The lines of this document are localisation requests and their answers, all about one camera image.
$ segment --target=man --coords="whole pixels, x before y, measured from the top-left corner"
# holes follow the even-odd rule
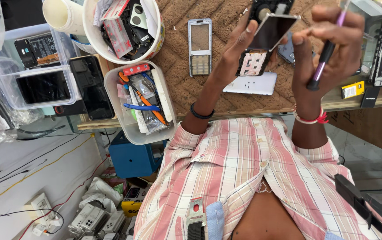
[[[223,88],[235,79],[238,59],[257,22],[247,17],[231,33],[222,56],[191,112],[164,151],[156,182],[135,224],[134,239],[340,240],[382,239],[335,191],[334,175],[352,181],[337,165],[338,153],[322,123],[321,98],[360,65],[364,19],[341,9],[316,6],[316,25],[293,35],[296,113],[292,138],[279,119],[238,118],[209,123]],[[315,72],[309,36],[337,44],[319,91],[306,84]],[[190,225],[190,203],[202,198],[204,222]],[[191,210],[199,206],[191,205]]]

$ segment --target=yellow wire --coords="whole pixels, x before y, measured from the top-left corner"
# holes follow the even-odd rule
[[[79,146],[77,146],[75,149],[73,149],[73,150],[71,150],[71,151],[65,153],[64,155],[60,156],[60,158],[56,159],[56,161],[54,161],[54,162],[52,162],[52,163],[49,163],[48,165],[46,165],[46,166],[40,168],[39,170],[33,172],[33,173],[30,174],[29,176],[27,176],[27,177],[23,178],[22,180],[16,182],[15,184],[13,184],[13,185],[10,186],[9,188],[7,188],[4,192],[2,192],[2,193],[0,194],[0,196],[3,195],[5,192],[9,191],[9,189],[13,188],[16,184],[21,183],[21,182],[24,181],[25,179],[27,179],[27,178],[31,177],[32,175],[34,175],[35,173],[41,171],[43,168],[45,168],[45,167],[47,167],[47,166],[50,166],[50,165],[54,164],[54,163],[57,162],[59,159],[61,159],[63,156],[65,156],[65,155],[67,155],[68,153],[70,153],[70,152],[76,150],[77,148],[81,147],[85,142],[87,142],[87,140],[91,139],[91,138],[94,137],[94,136],[95,136],[95,134],[91,134],[90,137],[89,137],[88,139],[86,139],[86,141],[84,141],[82,144],[80,144]]]

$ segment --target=purple pen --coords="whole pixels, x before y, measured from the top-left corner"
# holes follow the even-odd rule
[[[340,12],[339,17],[336,20],[336,25],[342,26],[343,22],[345,21],[346,17],[346,11],[348,9],[349,3],[351,0],[347,0],[345,3],[345,6]],[[320,82],[321,74],[323,73],[324,68],[326,67],[327,62],[329,61],[330,57],[332,56],[334,52],[334,48],[336,45],[332,43],[331,41],[326,41],[323,47],[323,51],[321,52],[320,60],[317,66],[317,69],[315,70],[315,74],[312,77],[312,79],[309,81],[309,83],[306,85],[306,88],[308,90],[317,91],[320,88],[318,87],[318,83]]]

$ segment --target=red wire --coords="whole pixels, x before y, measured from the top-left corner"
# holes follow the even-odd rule
[[[91,175],[88,179],[84,180],[84,182],[83,182],[80,186],[78,186],[76,189],[74,189],[74,191],[70,194],[70,196],[66,199],[65,202],[60,203],[60,204],[58,204],[58,205],[52,207],[52,210],[55,209],[55,207],[60,206],[60,205],[63,205],[63,204],[65,204],[66,202],[68,202],[68,200],[71,198],[72,194],[74,194],[74,192],[75,192],[79,187],[83,186],[84,183],[86,183],[87,180],[89,180],[89,179],[91,179],[91,178],[93,177],[93,175],[95,174],[95,172],[98,170],[99,166],[101,166],[101,165],[103,164],[103,162],[107,160],[108,157],[109,157],[109,155],[108,155],[108,156],[107,156],[107,157],[106,157],[106,158],[105,158],[105,159],[104,159],[104,160],[103,160],[103,161],[96,167],[96,169],[93,171],[92,175]],[[40,218],[47,216],[49,213],[52,212],[52,210],[50,210],[50,211],[49,211],[48,213],[46,213],[45,215],[43,215],[43,216],[41,216],[41,217],[39,217],[39,218],[36,218],[36,219],[34,219],[33,221],[31,221],[30,224],[28,224],[27,228],[25,228],[25,231],[22,233],[21,237],[20,237],[18,240],[21,240],[21,238],[25,235],[25,233],[27,232],[27,230],[28,230],[28,228],[31,226],[31,224],[33,224],[35,221],[39,220]]]

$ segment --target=red thread bracelet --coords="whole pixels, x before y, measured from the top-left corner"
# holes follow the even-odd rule
[[[328,123],[329,121],[326,120],[326,117],[327,117],[327,112],[324,112],[323,108],[321,108],[320,110],[320,115],[314,119],[314,120],[306,120],[306,119],[303,119],[301,117],[299,117],[299,115],[297,115],[297,105],[295,104],[295,109],[293,110],[293,115],[295,116],[295,119],[297,121],[299,121],[300,123],[305,123],[305,124],[314,124],[314,123]]]

